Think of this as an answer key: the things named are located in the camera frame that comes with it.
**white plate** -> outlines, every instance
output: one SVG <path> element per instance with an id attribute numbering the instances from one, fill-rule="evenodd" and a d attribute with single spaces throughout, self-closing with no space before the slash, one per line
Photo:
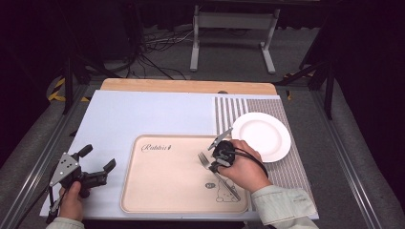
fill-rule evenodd
<path id="1" fill-rule="evenodd" d="M 246 141 L 263 162 L 282 159 L 289 152 L 291 137 L 277 118 L 264 113 L 247 113 L 233 123 L 232 138 Z"/>

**metal rail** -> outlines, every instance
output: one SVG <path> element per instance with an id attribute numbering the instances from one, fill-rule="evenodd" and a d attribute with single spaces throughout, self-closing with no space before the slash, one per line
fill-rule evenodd
<path id="1" fill-rule="evenodd" d="M 337 133 L 333 122 L 329 120 L 327 115 L 325 114 L 321 94 L 318 91 L 312 91 L 311 95 L 312 99 L 315 102 L 316 108 L 320 113 L 320 115 L 322 116 L 324 124 L 327 127 L 330 136 L 333 140 L 337 158 L 340 162 L 343 172 L 345 173 L 346 179 L 348 180 L 349 185 L 351 186 L 353 195 L 357 201 L 361 213 L 363 214 L 367 226 L 369 228 L 382 228 L 378 220 L 378 217 L 372 207 L 372 204 L 370 203 L 370 200 L 367 197 L 363 184 L 352 165 L 349 155 L 345 149 L 345 146 L 342 140 L 340 139 L 340 136 Z"/>
<path id="2" fill-rule="evenodd" d="M 18 194 L 17 198 L 15 199 L 14 203 L 12 204 L 10 210 L 6 214 L 6 217 L 0 224 L 0 228 L 2 229 L 9 229 L 14 228 L 24 214 L 24 211 L 28 205 L 28 202 L 38 185 L 39 180 L 42 178 L 53 154 L 55 153 L 55 149 L 63 131 L 65 130 L 66 125 L 72 118 L 73 114 L 75 113 L 75 109 L 77 108 L 78 103 L 80 102 L 81 97 L 85 94 L 87 90 L 87 86 L 79 85 L 77 91 L 75 93 L 74 104 L 71 109 L 61 118 L 59 119 L 51 138 L 47 142 L 44 150 L 42 151 L 41 155 L 39 156 L 38 160 L 36 161 L 35 165 L 32 168 L 32 171 L 28 175 L 23 187 L 20 189 L 20 193 Z"/>

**hand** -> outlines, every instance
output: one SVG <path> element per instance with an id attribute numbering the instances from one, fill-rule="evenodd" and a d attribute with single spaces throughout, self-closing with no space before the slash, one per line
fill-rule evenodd
<path id="1" fill-rule="evenodd" d="M 60 206 L 60 217 L 77 221 L 83 220 L 83 205 L 81 203 L 81 197 L 78 194 L 80 192 L 80 188 L 80 182 L 75 181 L 71 188 L 67 191 Z M 61 188 L 59 195 L 62 196 L 64 192 L 65 189 Z"/>
<path id="2" fill-rule="evenodd" d="M 232 139 L 230 142 L 235 148 L 248 152 L 250 155 L 256 157 L 256 159 L 262 162 L 260 154 L 247 145 L 244 140 Z M 218 172 L 220 172 L 221 175 L 232 179 L 232 181 L 238 186 L 246 189 L 250 193 L 254 193 L 261 188 L 271 185 L 271 182 L 266 177 L 262 168 L 260 168 L 260 166 L 253 160 L 244 156 L 236 155 L 235 161 L 231 167 L 225 168 L 220 166 L 218 167 Z"/>

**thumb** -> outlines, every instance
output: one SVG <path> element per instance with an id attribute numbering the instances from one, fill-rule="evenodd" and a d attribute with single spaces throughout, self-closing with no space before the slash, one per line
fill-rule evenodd
<path id="1" fill-rule="evenodd" d="M 66 198 L 77 199 L 80 189 L 81 189 L 81 183 L 79 181 L 75 181 L 72 184 L 71 188 L 69 189 Z"/>

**fork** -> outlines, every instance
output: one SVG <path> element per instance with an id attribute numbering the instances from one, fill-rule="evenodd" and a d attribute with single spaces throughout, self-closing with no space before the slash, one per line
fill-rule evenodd
<path id="1" fill-rule="evenodd" d="M 209 166 L 210 166 L 209 161 L 208 161 L 208 159 L 206 158 L 205 154 L 199 153 L 199 159 L 200 159 L 200 162 L 202 163 L 202 166 L 203 166 L 205 169 L 211 171 L 211 170 L 209 169 Z M 224 180 L 219 174 L 217 174 L 217 173 L 215 173 L 215 172 L 213 172 L 213 171 L 211 171 L 211 172 L 215 175 L 215 177 L 217 177 L 217 179 L 226 187 L 226 189 L 227 189 L 238 201 L 241 200 L 241 197 L 238 195 L 238 193 L 237 193 L 232 187 L 229 186 L 229 184 L 226 183 L 226 180 Z"/>

